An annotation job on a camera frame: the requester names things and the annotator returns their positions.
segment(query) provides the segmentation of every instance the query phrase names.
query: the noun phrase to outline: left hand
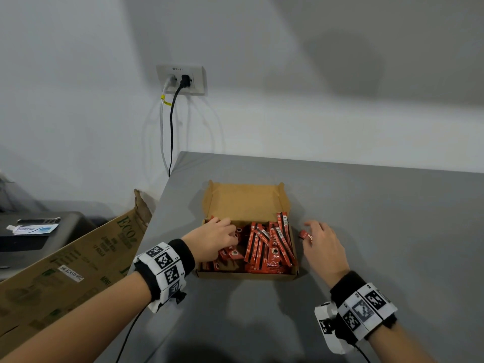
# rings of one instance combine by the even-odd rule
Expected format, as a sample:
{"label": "left hand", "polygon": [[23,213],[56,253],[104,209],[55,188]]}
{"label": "left hand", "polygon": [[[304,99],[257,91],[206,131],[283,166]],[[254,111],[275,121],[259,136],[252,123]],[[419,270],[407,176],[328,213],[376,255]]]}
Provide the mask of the left hand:
{"label": "left hand", "polygon": [[213,218],[182,237],[182,240],[192,252],[195,262],[214,261],[219,250],[239,242],[234,237],[236,229],[235,225],[230,224],[229,218]]}

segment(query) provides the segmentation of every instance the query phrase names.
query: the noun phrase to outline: white power cord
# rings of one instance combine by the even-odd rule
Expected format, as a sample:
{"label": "white power cord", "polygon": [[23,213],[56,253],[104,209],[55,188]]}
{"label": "white power cord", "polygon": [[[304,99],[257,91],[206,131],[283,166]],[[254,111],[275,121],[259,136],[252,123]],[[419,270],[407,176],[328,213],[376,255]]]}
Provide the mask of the white power cord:
{"label": "white power cord", "polygon": [[168,165],[166,164],[165,153],[163,152],[163,107],[165,106],[166,90],[170,86],[175,85],[175,81],[176,81],[175,75],[169,75],[166,78],[165,84],[163,85],[163,92],[161,94],[161,103],[160,103],[160,148],[161,148],[161,157],[163,158],[163,165],[165,166],[167,173],[168,173]]}

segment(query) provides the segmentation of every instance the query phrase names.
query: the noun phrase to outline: black cable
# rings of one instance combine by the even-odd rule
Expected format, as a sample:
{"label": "black cable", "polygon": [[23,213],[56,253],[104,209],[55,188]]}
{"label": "black cable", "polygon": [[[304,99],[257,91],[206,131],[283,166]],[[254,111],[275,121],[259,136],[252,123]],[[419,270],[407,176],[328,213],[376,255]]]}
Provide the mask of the black cable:
{"label": "black cable", "polygon": [[173,109],[175,108],[175,101],[177,100],[178,93],[184,87],[190,86],[190,76],[182,75],[182,81],[180,81],[180,85],[173,96],[173,101],[171,102],[171,110],[170,110],[170,133],[171,133],[171,145],[170,145],[170,167],[168,168],[168,177],[171,176],[171,161],[173,160]]}
{"label": "black cable", "polygon": [[356,345],[353,345],[353,346],[358,349],[358,351],[361,353],[361,355],[363,355],[363,357],[366,359],[366,361],[368,363],[371,363],[370,360],[368,359],[368,357],[365,355],[365,353],[363,353],[363,350],[361,350],[360,348],[358,348]]}
{"label": "black cable", "polygon": [[123,343],[123,346],[121,347],[121,350],[119,351],[119,354],[118,354],[118,359],[116,360],[116,363],[119,362],[119,359],[121,358],[121,354],[124,350],[124,346],[126,345],[126,342],[128,341],[128,336],[129,336],[129,333],[131,332],[131,330],[133,329],[133,326],[135,325],[136,321],[138,320],[138,318],[141,316],[141,314],[143,313],[144,311],[144,308],[141,310],[140,313],[138,313],[138,316],[136,316],[135,320],[133,321],[133,323],[131,324],[131,327],[129,328],[128,330],[128,333],[126,334],[126,337],[124,338],[124,343]]}

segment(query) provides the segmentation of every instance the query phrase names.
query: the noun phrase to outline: black power plug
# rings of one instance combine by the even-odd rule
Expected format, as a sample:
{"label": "black power plug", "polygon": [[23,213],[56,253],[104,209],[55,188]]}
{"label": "black power plug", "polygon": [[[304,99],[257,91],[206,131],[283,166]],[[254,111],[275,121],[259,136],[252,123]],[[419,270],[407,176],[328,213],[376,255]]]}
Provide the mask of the black power plug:
{"label": "black power plug", "polygon": [[182,81],[180,81],[180,86],[182,88],[190,86],[190,76],[182,75]]}

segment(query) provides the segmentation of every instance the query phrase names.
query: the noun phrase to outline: yellow cable tie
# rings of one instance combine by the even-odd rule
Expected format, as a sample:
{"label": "yellow cable tie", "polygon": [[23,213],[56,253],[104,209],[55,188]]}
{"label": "yellow cable tie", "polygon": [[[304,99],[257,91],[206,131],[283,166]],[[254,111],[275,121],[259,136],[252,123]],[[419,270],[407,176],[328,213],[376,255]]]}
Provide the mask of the yellow cable tie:
{"label": "yellow cable tie", "polygon": [[165,95],[164,94],[161,96],[161,100],[163,101],[164,104],[171,105],[170,102],[165,101]]}

